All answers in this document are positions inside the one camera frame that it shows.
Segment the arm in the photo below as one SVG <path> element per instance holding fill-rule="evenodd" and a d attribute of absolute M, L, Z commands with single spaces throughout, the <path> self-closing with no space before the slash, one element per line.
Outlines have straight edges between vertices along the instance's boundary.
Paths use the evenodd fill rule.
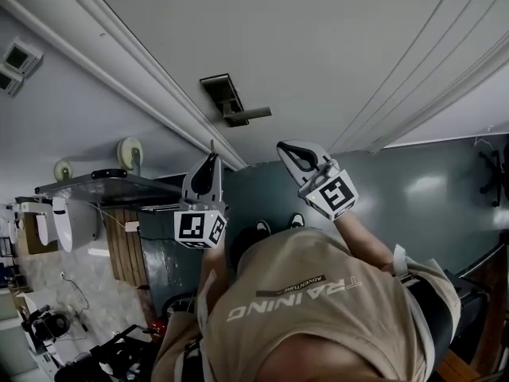
<path fill-rule="evenodd" d="M 354 257 L 381 271 L 392 271 L 392 252 L 357 220 L 353 212 L 344 213 L 334 225 Z"/>
<path fill-rule="evenodd" d="M 220 299 L 220 297 L 228 289 L 228 273 L 226 267 L 226 255 L 224 254 L 224 234 L 221 237 L 217 248 L 206 249 L 201 260 L 201 275 L 200 285 L 198 286 L 198 294 L 204 288 L 208 276 L 212 272 L 216 273 L 216 280 L 211 285 L 207 293 L 207 307 L 208 312 L 211 313 L 212 309 Z"/>

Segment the backpack strap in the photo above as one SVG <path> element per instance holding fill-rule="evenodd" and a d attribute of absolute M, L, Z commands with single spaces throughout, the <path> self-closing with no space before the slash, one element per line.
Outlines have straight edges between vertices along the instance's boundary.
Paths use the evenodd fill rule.
<path fill-rule="evenodd" d="M 406 300 L 424 347 L 427 380 L 453 340 L 453 316 L 428 280 L 408 272 L 405 249 L 399 245 L 394 250 L 394 273 L 406 288 Z"/>
<path fill-rule="evenodd" d="M 202 334 L 208 327 L 207 293 L 215 280 L 216 273 L 211 271 L 196 299 L 198 325 Z M 185 346 L 184 352 L 178 356 L 173 379 L 175 382 L 214 382 L 202 335 L 189 342 Z"/>

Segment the wooden panel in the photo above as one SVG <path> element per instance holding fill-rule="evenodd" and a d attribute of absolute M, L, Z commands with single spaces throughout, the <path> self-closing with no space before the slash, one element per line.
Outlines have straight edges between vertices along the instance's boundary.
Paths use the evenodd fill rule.
<path fill-rule="evenodd" d="M 495 368 L 507 308 L 507 247 L 500 248 L 485 264 L 466 276 L 490 287 L 488 314 L 471 366 L 481 375 Z"/>
<path fill-rule="evenodd" d="M 121 224 L 125 224 L 126 220 L 124 219 L 124 212 L 121 209 L 116 209 L 113 212 L 113 216 L 115 219 Z M 133 276 L 133 268 L 130 265 L 130 257 L 129 257 L 129 249 L 127 246 L 127 237 L 126 231 L 120 225 L 115 225 L 115 233 L 117 234 L 117 240 L 119 242 L 119 254 L 120 254 L 120 263 L 122 264 L 122 269 L 124 272 L 125 281 L 128 282 L 131 286 L 134 286 L 134 276 Z"/>
<path fill-rule="evenodd" d="M 124 215 L 124 223 L 130 221 L 130 211 L 122 211 Z M 138 261 L 136 259 L 136 251 L 134 250 L 134 237 L 138 236 L 137 233 L 133 232 L 125 232 L 126 234 L 126 240 L 127 240 L 127 250 L 129 252 L 129 260 L 130 265 L 132 267 L 133 271 L 133 278 L 134 278 L 134 284 L 139 286 L 142 284 L 141 278 L 140 278 L 140 270 L 138 268 Z"/>
<path fill-rule="evenodd" d="M 451 350 L 445 354 L 437 372 L 445 382 L 471 382 L 480 377 L 479 373 Z"/>
<path fill-rule="evenodd" d="M 122 225 L 138 220 L 138 214 L 132 211 L 117 209 L 109 213 Z M 115 279 L 134 287 L 148 285 L 139 234 L 126 232 L 109 216 L 106 217 L 106 222 L 108 247 Z"/>
<path fill-rule="evenodd" d="M 131 221 L 138 220 L 138 214 L 134 211 L 130 211 L 130 220 Z M 143 257 L 142 242 L 140 240 L 139 233 L 134 234 L 133 238 L 134 238 L 134 250 L 136 253 L 136 260 L 138 262 L 138 268 L 140 273 L 140 280 L 142 285 L 148 285 L 149 281 L 146 275 L 145 260 Z"/>
<path fill-rule="evenodd" d="M 117 280 L 124 280 L 126 277 L 124 275 L 124 270 L 122 267 L 122 263 L 120 261 L 120 248 L 119 248 L 119 238 L 117 237 L 117 227 L 118 224 L 111 219 L 110 217 L 107 218 L 107 231 L 109 232 L 108 235 L 108 247 L 110 249 L 110 257 L 114 260 L 111 264 L 115 264 L 117 276 L 115 277 Z"/>
<path fill-rule="evenodd" d="M 111 270 L 113 271 L 113 277 L 117 280 L 119 277 L 119 249 L 115 247 L 116 239 L 113 237 L 113 231 L 111 230 L 111 225 L 115 225 L 115 222 L 107 215 L 103 215 L 105 217 L 104 224 L 106 225 L 106 235 L 108 238 L 108 249 L 110 250 L 110 262 L 111 262 Z"/>

